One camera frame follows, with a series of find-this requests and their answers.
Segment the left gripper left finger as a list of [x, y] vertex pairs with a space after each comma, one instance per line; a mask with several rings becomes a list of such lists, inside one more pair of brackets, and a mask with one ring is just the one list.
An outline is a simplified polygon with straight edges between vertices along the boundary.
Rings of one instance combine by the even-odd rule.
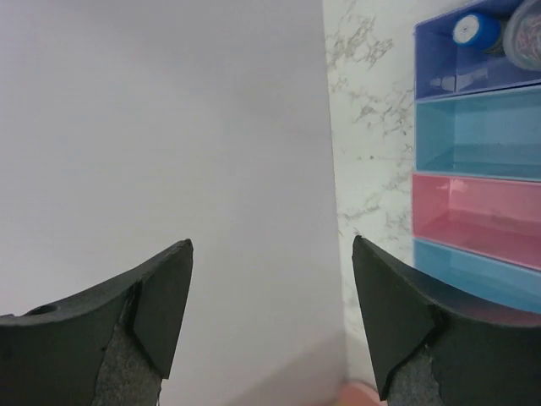
[[23, 315], [1, 317], [3, 405], [157, 405], [171, 373], [194, 247]]

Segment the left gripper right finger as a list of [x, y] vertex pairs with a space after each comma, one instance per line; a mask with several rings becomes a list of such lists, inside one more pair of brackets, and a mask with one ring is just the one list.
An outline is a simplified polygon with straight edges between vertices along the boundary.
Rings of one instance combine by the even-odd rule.
[[481, 299], [356, 236], [375, 385], [389, 405], [538, 405], [540, 316]]

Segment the clear jar of paper clips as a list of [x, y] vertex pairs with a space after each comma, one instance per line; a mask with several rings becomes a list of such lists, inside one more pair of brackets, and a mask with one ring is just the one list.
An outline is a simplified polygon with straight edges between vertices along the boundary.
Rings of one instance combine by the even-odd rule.
[[523, 1], [507, 22], [506, 57], [518, 68], [540, 70], [540, 1]]

